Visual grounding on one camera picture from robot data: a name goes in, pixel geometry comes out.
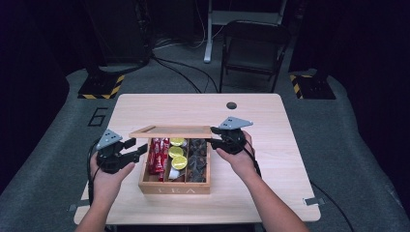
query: lettering on box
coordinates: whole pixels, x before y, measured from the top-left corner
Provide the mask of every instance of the lettering on box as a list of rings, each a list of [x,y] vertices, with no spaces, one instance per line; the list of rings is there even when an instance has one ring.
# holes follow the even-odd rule
[[[195,194],[192,188],[158,188],[159,193]]]

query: lemon slice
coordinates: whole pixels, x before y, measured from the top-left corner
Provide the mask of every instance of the lemon slice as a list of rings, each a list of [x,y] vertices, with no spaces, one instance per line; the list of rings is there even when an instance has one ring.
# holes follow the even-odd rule
[[[181,157],[184,155],[184,150],[180,147],[170,147],[168,149],[168,155],[172,158]]]
[[[184,143],[186,143],[184,138],[170,138],[169,142],[173,145],[173,146],[181,146]]]
[[[172,167],[177,170],[181,170],[184,167],[186,167],[187,163],[188,163],[187,158],[182,157],[182,156],[172,159],[172,162],[171,162]]]

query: gray carpet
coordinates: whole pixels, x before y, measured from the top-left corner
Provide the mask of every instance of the gray carpet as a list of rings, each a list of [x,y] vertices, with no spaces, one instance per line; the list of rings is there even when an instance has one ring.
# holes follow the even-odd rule
[[[195,66],[218,84],[220,46],[220,42],[214,43],[211,64],[203,63],[205,44],[199,48],[173,45],[154,52],[158,57]],[[409,218],[395,197],[394,187],[358,135],[355,116],[343,87],[330,77],[336,100],[298,100],[287,72],[291,54],[290,49],[276,93],[283,99],[310,179],[336,201],[356,231],[410,231]],[[126,67],[111,66],[109,69]],[[207,77],[203,73],[175,67],[201,91],[205,89]],[[87,181],[89,146],[106,129],[117,99],[78,99],[77,91],[86,76],[86,71],[67,76],[71,91],[66,104],[0,196],[0,231],[75,229],[74,212],[67,209],[80,199]],[[232,83],[232,80],[227,79],[226,82]],[[210,82],[206,93],[215,92]],[[223,92],[251,93],[255,90],[224,86]],[[143,69],[126,75],[119,94],[128,93],[194,93],[194,89],[177,73],[151,61]],[[99,111],[105,114],[102,126],[87,127],[97,107],[107,108]],[[307,224],[311,231],[350,231],[342,214],[328,197],[317,188],[313,190],[327,203],[320,207],[321,219]],[[128,229],[138,231],[138,227]]]

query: yellow and black hazard tape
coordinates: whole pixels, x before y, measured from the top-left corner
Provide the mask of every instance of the yellow and black hazard tape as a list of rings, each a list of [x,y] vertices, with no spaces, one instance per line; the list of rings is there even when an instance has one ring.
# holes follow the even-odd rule
[[[307,78],[311,77],[311,75],[300,75],[300,76],[302,76],[302,77],[307,77]],[[296,75],[293,75],[293,74],[290,75],[290,80],[292,81],[293,90],[295,91],[296,97],[297,97],[298,99],[303,99],[304,96],[303,96],[303,94],[302,94],[301,87],[300,87],[299,84],[298,84]]]
[[[114,88],[112,89],[109,95],[78,95],[79,99],[113,99],[120,90],[121,84],[123,83],[124,76],[121,75],[118,77],[117,82],[115,83]]]

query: black cable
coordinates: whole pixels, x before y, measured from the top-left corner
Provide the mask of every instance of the black cable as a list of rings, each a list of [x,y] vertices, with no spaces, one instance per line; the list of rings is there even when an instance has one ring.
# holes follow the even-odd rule
[[[166,67],[166,68],[168,68],[168,69],[170,69],[170,70],[176,72],[176,73],[179,74],[180,76],[182,76],[182,77],[193,87],[193,89],[195,90],[196,93],[199,93],[199,94],[202,93],[202,92],[198,89],[198,87],[196,87],[196,85],[195,85],[187,76],[185,76],[184,74],[182,74],[180,71],[178,71],[178,70],[175,69],[174,67],[171,67],[171,66],[168,66],[168,65],[164,64],[161,60],[159,60],[157,57],[155,57],[155,55],[152,55],[151,57],[152,57],[153,60],[155,60],[155,61],[156,61],[157,63],[159,63],[160,65],[162,65],[162,66],[164,66],[164,67]]]
[[[137,71],[141,68],[143,68],[144,66],[146,66],[148,64],[148,61],[143,61],[140,62],[139,64],[137,64],[135,67],[129,68],[129,69],[125,69],[125,70],[120,70],[120,71],[104,71],[105,73],[109,73],[109,74],[118,74],[118,75],[123,75],[123,74],[128,74],[128,73],[132,73],[134,71]]]
[[[87,177],[88,177],[88,201],[90,202],[90,206],[94,200],[94,178],[91,176],[91,157],[93,156],[94,148],[99,143],[100,139],[96,139],[93,142],[93,145],[88,150],[88,157],[87,157]]]
[[[206,90],[208,89],[208,85],[209,85],[209,78],[207,78],[207,80],[206,80],[206,85],[205,85],[204,93],[206,93]]]
[[[245,148],[245,146],[243,146],[244,151],[248,154],[248,156],[250,157],[250,159],[253,161],[253,166],[256,170],[256,173],[262,177],[262,173],[260,172],[260,168],[259,168],[259,163],[257,163],[256,157],[254,156],[254,149],[253,147],[250,145],[250,143],[248,143],[249,146],[251,147],[251,149],[253,150],[253,154],[250,153],[250,151],[248,151],[247,148]]]
[[[196,12],[198,13],[199,21],[201,22],[201,26],[202,26],[202,41],[201,43],[199,43],[199,45],[190,46],[190,48],[199,48],[200,46],[204,44],[204,42],[206,42],[206,31],[205,31],[204,21],[202,20],[201,13],[199,12],[197,0],[195,0],[195,8],[196,8]]]
[[[94,184],[94,181],[96,180],[97,172],[100,171],[101,166],[103,166],[104,163],[105,163],[105,159],[102,161],[102,164],[99,166],[99,168],[97,168],[97,171],[94,173],[93,184]]]
[[[154,49],[165,46],[165,45],[170,45],[172,44],[171,42],[173,42],[172,38],[158,38],[156,39]]]
[[[346,214],[341,210],[341,208],[338,206],[338,204],[336,203],[336,201],[326,192],[324,191],[322,188],[320,188],[318,185],[316,185],[313,181],[309,180],[310,183],[315,186],[317,189],[319,189],[323,194],[326,195],[326,197],[328,197],[328,199],[330,201],[332,201],[332,203],[334,203],[334,205],[337,207],[337,209],[340,211],[340,213],[343,215],[344,219],[346,220],[347,224],[349,225],[349,228],[352,232],[354,232],[355,230],[353,229],[352,224],[350,223],[350,220],[347,218]]]
[[[185,67],[188,67],[188,68],[197,70],[197,71],[199,71],[199,72],[201,72],[201,73],[204,73],[206,76],[208,76],[208,81],[211,79],[211,81],[212,81],[213,84],[214,84],[215,90],[218,91],[218,87],[217,87],[217,84],[215,83],[215,80],[214,80],[210,75],[208,75],[206,72],[200,70],[199,68],[194,67],[194,66],[190,66],[190,65],[187,65],[187,64],[184,64],[184,63],[181,63],[181,62],[165,60],[165,59],[162,59],[162,58],[159,58],[159,57],[155,56],[154,54],[153,54],[153,56],[154,56],[156,59],[161,60],[161,61],[163,61],[163,62],[168,62],[168,63],[175,64],[175,65],[185,66]]]

